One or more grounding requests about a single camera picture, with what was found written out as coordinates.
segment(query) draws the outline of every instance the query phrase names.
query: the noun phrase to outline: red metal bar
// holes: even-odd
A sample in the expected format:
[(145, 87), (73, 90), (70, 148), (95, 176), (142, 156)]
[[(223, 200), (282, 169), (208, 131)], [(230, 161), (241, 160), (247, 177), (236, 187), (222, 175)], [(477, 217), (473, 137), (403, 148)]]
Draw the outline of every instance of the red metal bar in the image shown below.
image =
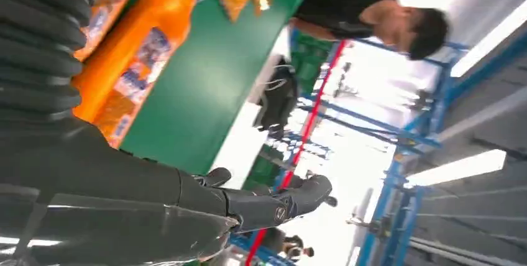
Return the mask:
[[(302, 133), (302, 141), (300, 142), (300, 147), (298, 149), (298, 152), (293, 157), (293, 165), (297, 165), (300, 161), (300, 155), (302, 151), (304, 150), (304, 144), (309, 139), (309, 133), (311, 132), (311, 128), (314, 125), (314, 122), (316, 120), (316, 116), (318, 113), (318, 109), (320, 107), (320, 102), (322, 101), (322, 95), (324, 94), (324, 87), (326, 87), (326, 83), (328, 82), (329, 76), (331, 75), (331, 70), (337, 65), (337, 62), (339, 61), (339, 58), (342, 54), (342, 51), (344, 51), (346, 47), (346, 40), (343, 40), (339, 43), (339, 47), (337, 48), (337, 51), (335, 52), (335, 56), (331, 59), (331, 62), (329, 63), (328, 73), (324, 77), (324, 80), (322, 82), (322, 85), (320, 86), (320, 90), (318, 91), (318, 94), (316, 96), (316, 101), (314, 103), (313, 109), (311, 110), (308, 118), (307, 125), (305, 127), (304, 132)], [(280, 189), (284, 189), (289, 185), (289, 182), (291, 182), (291, 178), (293, 178), (293, 172), (287, 171), (285, 174), (282, 184), (280, 185)], [(254, 239), (254, 243), (250, 247), (249, 254), (247, 256), (247, 260), (245, 260), (245, 266), (250, 266), (250, 261), (256, 254), (256, 251), (258, 250), (258, 247), (260, 247), (260, 244), (263, 241), (263, 238), (265, 237), (266, 230), (260, 230), (258, 232), (258, 235), (256, 235), (256, 238)]]

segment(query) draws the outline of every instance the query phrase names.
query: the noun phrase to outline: green tabletop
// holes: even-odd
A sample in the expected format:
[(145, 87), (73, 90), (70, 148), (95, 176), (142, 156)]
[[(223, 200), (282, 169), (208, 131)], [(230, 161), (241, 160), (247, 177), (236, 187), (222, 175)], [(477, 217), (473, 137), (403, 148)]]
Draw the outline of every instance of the green tabletop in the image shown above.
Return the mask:
[(189, 172), (207, 172), (300, 1), (273, 0), (260, 17), (249, 4), (235, 24), (219, 0), (199, 3), (188, 40), (170, 60), (122, 148)]

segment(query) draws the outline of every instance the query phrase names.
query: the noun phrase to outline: orange bottle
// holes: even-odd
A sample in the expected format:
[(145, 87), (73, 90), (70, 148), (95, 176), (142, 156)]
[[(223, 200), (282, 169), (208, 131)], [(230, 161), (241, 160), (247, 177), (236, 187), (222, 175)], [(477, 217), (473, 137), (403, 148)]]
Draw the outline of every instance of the orange bottle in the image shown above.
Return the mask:
[(117, 148), (172, 53), (190, 31), (196, 0), (138, 0), (73, 79), (73, 113)]
[(88, 58), (95, 48), (103, 41), (128, 0), (99, 0), (91, 9), (89, 25), (83, 29), (86, 35), (86, 45), (76, 51), (73, 56), (79, 61)]

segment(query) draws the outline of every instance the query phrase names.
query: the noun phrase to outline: metal rack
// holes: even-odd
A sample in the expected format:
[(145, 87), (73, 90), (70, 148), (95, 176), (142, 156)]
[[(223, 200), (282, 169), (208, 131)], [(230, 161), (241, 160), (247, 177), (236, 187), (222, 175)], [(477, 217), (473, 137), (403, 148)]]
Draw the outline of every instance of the metal rack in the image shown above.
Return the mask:
[[(384, 45), (377, 44), (369, 40), (360, 40), (365, 44), (373, 45), (387, 50), (392, 50), (386, 48)], [(421, 186), (415, 186), (412, 188), (405, 187), (407, 182), (404, 177), (401, 176), (401, 160), (403, 157), (408, 155), (422, 155), (423, 151), (419, 148), (421, 145), (427, 146), (430, 148), (438, 148), (441, 146), (440, 143), (436, 142), (433, 139), (427, 138), (428, 136), (433, 135), (440, 131), (442, 126), (442, 118), (446, 112), (451, 97), (451, 88), (452, 88), (452, 79), (450, 77), (451, 68), (457, 63), (461, 58), (462, 54), (466, 51), (466, 48), (457, 45), (457, 44), (448, 44), (447, 46), (454, 50), (453, 56), (448, 62), (439, 62), (435, 60), (426, 59), (428, 63), (438, 66), (441, 68), (439, 73), (438, 80), (436, 82), (436, 89), (432, 94), (432, 103), (430, 105), (430, 110), (425, 111), (420, 116), (418, 116), (414, 121), (410, 122), (404, 128), (397, 128), (390, 124), (375, 120), (373, 118), (361, 115), (357, 112), (350, 111), (348, 109), (336, 106), (335, 104), (323, 101), (321, 96), (323, 94), (323, 89), (325, 82), (327, 82), (331, 70), (337, 63), (338, 58), (340, 57), (346, 42), (339, 43), (338, 47), (334, 49), (330, 54), (330, 67), (328, 72), (322, 73), (321, 76), (324, 79), (321, 89), (318, 91), (316, 96), (313, 95), (303, 95), (300, 99), (299, 108), (305, 111), (309, 111), (310, 115), (307, 122), (307, 128), (305, 132), (310, 132), (310, 128), (313, 125), (315, 118), (320, 117), (325, 120), (329, 120), (339, 124), (341, 126), (359, 131), (363, 134), (375, 137), (389, 144), (394, 144), (397, 146), (393, 162), (386, 171), (386, 178), (384, 179), (383, 188), (381, 190), (380, 197), (378, 199), (375, 212), (372, 217), (372, 224), (382, 221), (383, 218), (387, 216), (387, 208), (393, 202), (393, 199), (396, 193), (399, 193), (400, 201), (396, 209), (396, 213), (391, 217), (392, 226), (390, 233), (387, 234), (385, 240), (385, 247), (381, 254), (381, 266), (400, 266), (403, 265), (403, 261), (406, 254), (406, 249), (410, 244), (410, 239), (412, 236), (413, 228), (415, 226), (417, 214), (419, 207), (421, 205), (421, 200), (426, 192), (426, 188)], [(319, 112), (319, 107), (324, 106), (327, 109), (333, 109), (341, 114), (345, 114), (356, 118), (358, 120), (365, 121), (371, 125), (371, 127), (362, 127), (349, 124), (344, 122), (339, 118), (329, 116), (325, 113)], [(300, 154), (303, 151), (303, 146), (305, 143), (310, 142), (308, 135), (298, 135), (291, 134), (290, 138), (290, 151), (291, 156), (290, 161), (285, 164), (287, 166), (294, 166), (298, 163), (300, 159)], [(287, 186), (290, 177), (292, 176), (292, 171), (285, 171), (283, 174), (283, 180), (275, 188), (281, 188)], [(250, 265), (251, 258), (256, 255), (262, 261), (273, 261), (272, 265), (291, 265), (289, 261), (284, 260), (274, 254), (269, 250), (264, 248), (259, 248), (263, 237), (265, 236), (265, 231), (255, 232), (251, 239), (246, 239), (241, 236), (233, 236), (231, 244), (234, 244), (240, 248), (246, 249), (249, 251), (249, 255), (245, 265)], [(359, 259), (357, 262), (358, 266), (367, 266), (370, 265), (372, 257), (378, 247), (378, 236), (374, 233), (369, 232), (366, 235), (365, 242), (360, 251)]]

